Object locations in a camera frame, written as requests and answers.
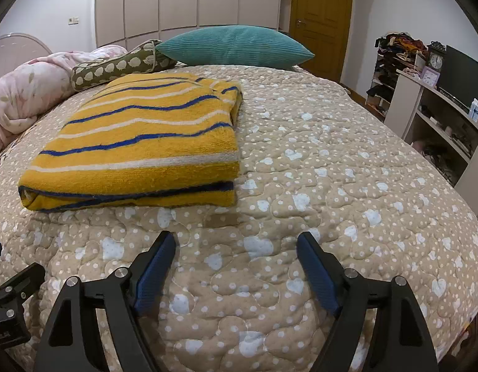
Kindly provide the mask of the yellow striped knit sweater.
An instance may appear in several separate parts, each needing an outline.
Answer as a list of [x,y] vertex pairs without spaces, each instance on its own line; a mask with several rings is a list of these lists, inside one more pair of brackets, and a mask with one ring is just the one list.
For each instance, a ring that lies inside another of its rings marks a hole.
[[20,178],[31,211],[232,206],[240,84],[187,72],[129,75],[80,107]]

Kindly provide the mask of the pile of clothes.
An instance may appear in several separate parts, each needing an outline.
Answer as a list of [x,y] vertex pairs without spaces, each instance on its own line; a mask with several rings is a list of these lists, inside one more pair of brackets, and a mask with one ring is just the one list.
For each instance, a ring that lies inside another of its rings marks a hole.
[[375,47],[381,54],[391,54],[407,62],[414,62],[417,56],[426,59],[429,55],[420,39],[414,39],[405,32],[385,34],[375,40]]

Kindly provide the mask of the beige heart-patterned quilt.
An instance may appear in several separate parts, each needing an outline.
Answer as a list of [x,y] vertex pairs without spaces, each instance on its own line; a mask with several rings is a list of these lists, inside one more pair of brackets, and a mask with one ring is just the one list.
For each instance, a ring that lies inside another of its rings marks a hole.
[[94,94],[68,98],[0,163],[0,285],[28,264],[46,280],[26,305],[31,339],[13,350],[30,369],[69,276],[108,276],[159,232],[180,249],[156,311],[142,324],[171,371],[306,371],[332,325],[296,255],[311,233],[363,276],[404,276],[442,358],[478,312],[478,220],[450,184],[334,82],[303,72],[194,66],[240,83],[237,202],[34,213],[18,181]]

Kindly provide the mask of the white shelf unit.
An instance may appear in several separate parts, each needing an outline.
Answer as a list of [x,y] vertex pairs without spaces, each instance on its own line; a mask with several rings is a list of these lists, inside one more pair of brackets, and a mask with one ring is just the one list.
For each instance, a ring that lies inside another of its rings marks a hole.
[[377,53],[366,102],[383,123],[424,155],[478,216],[478,123],[469,109],[421,81],[427,61]]

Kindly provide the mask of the pink floral comforter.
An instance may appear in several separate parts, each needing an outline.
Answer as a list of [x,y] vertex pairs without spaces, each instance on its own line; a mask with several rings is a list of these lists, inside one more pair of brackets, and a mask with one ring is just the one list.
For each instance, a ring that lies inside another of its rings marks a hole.
[[0,152],[38,117],[74,94],[70,81],[76,65],[126,53],[119,45],[95,51],[58,52],[19,65],[0,77]]

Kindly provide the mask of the small white blue box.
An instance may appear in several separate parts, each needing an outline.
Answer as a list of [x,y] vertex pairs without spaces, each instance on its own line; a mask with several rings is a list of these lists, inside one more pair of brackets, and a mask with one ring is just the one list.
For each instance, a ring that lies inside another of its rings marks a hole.
[[471,102],[468,117],[478,123],[478,100],[476,98]]

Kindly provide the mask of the purple small alarm clock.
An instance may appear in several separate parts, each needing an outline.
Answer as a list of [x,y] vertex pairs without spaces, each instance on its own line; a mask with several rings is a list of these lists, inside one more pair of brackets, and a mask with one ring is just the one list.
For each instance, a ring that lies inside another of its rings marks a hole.
[[441,74],[438,71],[426,65],[423,68],[420,78],[421,81],[427,86],[430,86],[431,88],[436,88],[440,76]]

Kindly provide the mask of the black television screen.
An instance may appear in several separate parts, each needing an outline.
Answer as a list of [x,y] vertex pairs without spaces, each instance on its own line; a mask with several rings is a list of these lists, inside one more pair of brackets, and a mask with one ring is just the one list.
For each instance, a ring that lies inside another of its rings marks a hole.
[[437,87],[469,109],[478,100],[478,62],[448,45]]

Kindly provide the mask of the pink rounded headboard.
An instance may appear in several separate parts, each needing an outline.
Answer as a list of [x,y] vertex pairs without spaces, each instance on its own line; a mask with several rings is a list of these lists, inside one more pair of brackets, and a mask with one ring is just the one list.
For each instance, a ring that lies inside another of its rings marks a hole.
[[34,36],[22,33],[2,35],[0,36],[0,77],[29,60],[49,54],[51,50]]

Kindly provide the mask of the black mantel clock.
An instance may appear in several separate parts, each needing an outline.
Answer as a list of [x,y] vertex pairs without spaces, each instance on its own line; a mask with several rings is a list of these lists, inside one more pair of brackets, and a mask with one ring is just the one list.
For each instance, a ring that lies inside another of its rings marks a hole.
[[427,48],[429,51],[427,66],[440,72],[446,54],[446,47],[439,41],[432,41]]

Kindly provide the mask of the olive patterned bolster pillow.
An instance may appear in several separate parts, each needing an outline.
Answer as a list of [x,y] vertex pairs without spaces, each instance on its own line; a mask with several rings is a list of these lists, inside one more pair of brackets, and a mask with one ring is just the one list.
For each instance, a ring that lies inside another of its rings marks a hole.
[[172,69],[177,62],[157,49],[160,44],[160,40],[149,39],[123,55],[109,59],[99,58],[76,65],[71,74],[73,90],[83,91],[130,74],[147,74]]

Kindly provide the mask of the beige wardrobe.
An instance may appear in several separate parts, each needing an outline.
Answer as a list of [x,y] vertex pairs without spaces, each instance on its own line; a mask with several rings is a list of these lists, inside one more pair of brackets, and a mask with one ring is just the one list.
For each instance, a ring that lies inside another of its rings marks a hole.
[[286,31],[288,0],[94,0],[99,46],[128,50],[147,39],[170,39],[192,29],[251,25]]

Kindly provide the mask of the wooden brown door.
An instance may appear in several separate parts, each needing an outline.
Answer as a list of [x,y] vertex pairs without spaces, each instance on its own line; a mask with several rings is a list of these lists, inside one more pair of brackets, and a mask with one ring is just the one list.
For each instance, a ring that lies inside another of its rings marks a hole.
[[292,0],[289,36],[314,54],[302,68],[317,77],[340,81],[351,9],[352,0]]

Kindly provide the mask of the white wall switch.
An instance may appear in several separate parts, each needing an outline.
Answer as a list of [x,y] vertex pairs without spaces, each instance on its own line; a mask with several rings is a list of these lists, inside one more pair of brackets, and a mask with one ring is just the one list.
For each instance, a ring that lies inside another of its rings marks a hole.
[[68,19],[68,25],[78,25],[79,24],[79,17],[71,17]]

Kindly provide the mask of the teal corduroy pillow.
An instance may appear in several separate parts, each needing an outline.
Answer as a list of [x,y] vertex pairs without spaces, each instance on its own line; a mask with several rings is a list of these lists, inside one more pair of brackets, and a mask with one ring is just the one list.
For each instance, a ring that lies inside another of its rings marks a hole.
[[314,58],[314,53],[286,34],[249,25],[192,30],[163,41],[156,49],[186,65],[252,65],[288,70]]

